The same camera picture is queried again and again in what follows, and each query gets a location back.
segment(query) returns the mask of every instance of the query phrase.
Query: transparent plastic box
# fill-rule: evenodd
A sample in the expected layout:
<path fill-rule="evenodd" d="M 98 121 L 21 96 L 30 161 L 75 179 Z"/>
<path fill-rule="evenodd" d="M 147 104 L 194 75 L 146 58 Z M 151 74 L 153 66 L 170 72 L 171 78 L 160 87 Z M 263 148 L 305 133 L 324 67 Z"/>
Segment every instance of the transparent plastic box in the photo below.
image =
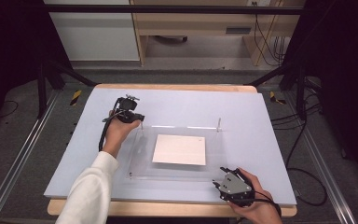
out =
<path fill-rule="evenodd" d="M 159 134 L 197 136 L 205 138 L 205 165 L 152 162 Z M 224 132 L 213 128 L 143 127 L 138 129 L 131 147 L 127 178 L 164 181 L 222 180 L 220 167 L 227 167 L 223 149 Z"/>

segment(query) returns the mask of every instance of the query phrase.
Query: finger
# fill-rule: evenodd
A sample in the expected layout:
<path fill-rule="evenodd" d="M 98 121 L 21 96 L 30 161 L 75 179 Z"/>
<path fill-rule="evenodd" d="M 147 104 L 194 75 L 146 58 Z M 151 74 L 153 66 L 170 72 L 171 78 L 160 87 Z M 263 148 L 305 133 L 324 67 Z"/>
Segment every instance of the finger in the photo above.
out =
<path fill-rule="evenodd" d="M 243 170 L 243 169 L 240 168 L 240 167 L 239 167 L 239 169 L 240 169 L 241 173 L 242 173 L 243 175 L 245 175 L 245 176 L 252 182 L 252 185 L 254 186 L 254 189 L 255 189 L 256 191 L 261 191 L 261 190 L 263 190 L 263 188 L 261 187 L 260 181 L 258 181 L 257 176 L 252 175 L 251 173 L 249 173 L 249 172 Z"/>

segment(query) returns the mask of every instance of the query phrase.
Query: metal rod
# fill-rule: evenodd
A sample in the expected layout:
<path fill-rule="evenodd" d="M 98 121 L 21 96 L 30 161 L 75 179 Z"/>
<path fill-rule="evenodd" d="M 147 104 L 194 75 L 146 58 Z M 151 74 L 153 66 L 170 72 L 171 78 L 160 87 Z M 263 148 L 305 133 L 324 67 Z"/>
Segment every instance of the metal rod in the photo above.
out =
<path fill-rule="evenodd" d="M 191 13 L 191 14 L 258 14 L 258 15 L 304 15 L 314 9 L 303 7 L 223 7 L 223 6 L 164 6 L 164 5 L 23 5 L 26 10 L 48 12 L 82 13 Z"/>

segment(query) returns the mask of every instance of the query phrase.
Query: white sleeve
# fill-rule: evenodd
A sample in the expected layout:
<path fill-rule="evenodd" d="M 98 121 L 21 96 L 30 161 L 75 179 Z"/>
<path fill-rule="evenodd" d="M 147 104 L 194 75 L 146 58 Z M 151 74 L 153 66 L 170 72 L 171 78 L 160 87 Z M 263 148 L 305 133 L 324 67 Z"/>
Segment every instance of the white sleeve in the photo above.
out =
<path fill-rule="evenodd" d="M 105 223 L 117 168 L 112 155 L 99 152 L 91 167 L 76 179 L 56 223 Z"/>

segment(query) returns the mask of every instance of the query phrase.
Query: white board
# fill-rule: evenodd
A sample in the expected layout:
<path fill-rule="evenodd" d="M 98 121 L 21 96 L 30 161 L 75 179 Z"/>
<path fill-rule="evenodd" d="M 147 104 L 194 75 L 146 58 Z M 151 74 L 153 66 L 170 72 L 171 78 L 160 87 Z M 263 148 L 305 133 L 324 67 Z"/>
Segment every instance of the white board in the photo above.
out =
<path fill-rule="evenodd" d="M 140 98 L 135 112 L 145 115 L 144 126 L 216 127 L 221 118 L 222 144 L 229 169 L 242 167 L 258 176 L 264 189 L 279 204 L 296 204 L 273 132 L 263 96 L 259 93 L 222 91 L 158 91 L 95 88 L 73 137 L 51 178 L 45 195 L 65 198 L 80 173 L 98 153 L 102 120 L 118 97 Z M 112 199 L 223 203 L 209 181 L 156 181 L 129 179 L 132 131 L 118 154 Z"/>

